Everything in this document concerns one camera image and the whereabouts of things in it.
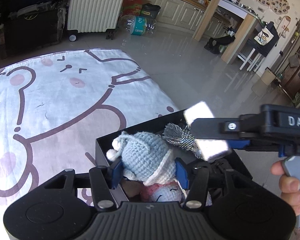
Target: bed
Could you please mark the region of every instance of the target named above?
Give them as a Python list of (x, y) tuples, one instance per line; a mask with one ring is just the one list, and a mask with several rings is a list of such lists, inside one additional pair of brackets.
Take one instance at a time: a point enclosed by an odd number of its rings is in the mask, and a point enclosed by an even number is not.
[[(60, 171), (94, 167), (95, 139), (176, 111), (121, 50), (65, 51), (0, 69), (0, 240), (6, 208)], [(79, 197), (91, 203), (83, 189)]]

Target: gray floor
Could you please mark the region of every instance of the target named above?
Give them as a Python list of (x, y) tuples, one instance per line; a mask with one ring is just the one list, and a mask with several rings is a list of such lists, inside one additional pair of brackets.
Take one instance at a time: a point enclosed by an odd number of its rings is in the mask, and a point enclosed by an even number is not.
[[(197, 42), (186, 33), (160, 29), (154, 36), (133, 36), (119, 32), (113, 41), (104, 33), (85, 33), (76, 42), (64, 38), (60, 44), (24, 55), (0, 60), (0, 67), (57, 51), (92, 48), (121, 49), (135, 59), (161, 89), (185, 109), (205, 101), (216, 117), (237, 117), (257, 113), (261, 104), (287, 105), (289, 100), (277, 89), (266, 87), (253, 73), (239, 71), (240, 60), (225, 64), (203, 48), (206, 40)], [(254, 177), (265, 188), (279, 194), (279, 178), (269, 174), (276, 153), (238, 151)]]

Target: finger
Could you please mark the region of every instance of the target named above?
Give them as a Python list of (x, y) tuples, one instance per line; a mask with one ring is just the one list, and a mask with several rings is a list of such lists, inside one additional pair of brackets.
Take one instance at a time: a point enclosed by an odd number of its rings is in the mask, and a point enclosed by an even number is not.
[(294, 212), (296, 213), (296, 216), (300, 215), (300, 205), (292, 206)]
[(272, 164), (271, 173), (273, 175), (283, 175), (284, 174), (284, 170), (282, 168), (281, 161)]
[(294, 193), (300, 189), (300, 181), (295, 177), (282, 175), (279, 179), (279, 188), (283, 193)]
[(300, 205), (300, 191), (296, 193), (282, 193), (281, 198), (291, 206)]

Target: red cardboard box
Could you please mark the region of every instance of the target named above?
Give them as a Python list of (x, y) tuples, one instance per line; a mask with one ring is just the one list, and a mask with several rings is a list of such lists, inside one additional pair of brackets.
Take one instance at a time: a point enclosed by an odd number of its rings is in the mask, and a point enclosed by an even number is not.
[(147, 0), (123, 0), (120, 11), (120, 17), (123, 15), (139, 16), (142, 9), (142, 5), (148, 2), (149, 1)]

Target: open storage box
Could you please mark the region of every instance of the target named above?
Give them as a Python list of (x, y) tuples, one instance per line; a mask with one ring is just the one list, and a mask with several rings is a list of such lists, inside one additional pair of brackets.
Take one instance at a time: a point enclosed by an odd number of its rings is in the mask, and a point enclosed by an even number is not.
[[(105, 135), (103, 137), (97, 138), (96, 139), (96, 166), (99, 165), (105, 165), (109, 166), (109, 162), (106, 158), (106, 152), (109, 149), (112, 149), (112, 141), (118, 137), (122, 131), (125, 131), (129, 134), (135, 134), (137, 132), (142, 132), (142, 131), (147, 131), (147, 132), (152, 132), (152, 133), (158, 133), (161, 134), (165, 128), (165, 126), (168, 123), (174, 123), (177, 125), (186, 124), (186, 120), (184, 119), (182, 111), (178, 111), (172, 114), (168, 114), (165, 116), (158, 117), (156, 119), (149, 120), (147, 122), (143, 122), (125, 129), (122, 129), (120, 131)], [(188, 152), (191, 156), (194, 156), (192, 152), (190, 151), (184, 151)], [(249, 173), (248, 169), (245, 167), (243, 162), (241, 161), (240, 157), (236, 154), (235, 151), (232, 151), (231, 154), (227, 155), (224, 157), (228, 163), (238, 172), (241, 174), (249, 177), (252, 179), (251, 174)], [(129, 201), (127, 196), (125, 195), (123, 189), (119, 185), (115, 190), (111, 190), (111, 193), (116, 200), (117, 204), (120, 205), (121, 201)]]

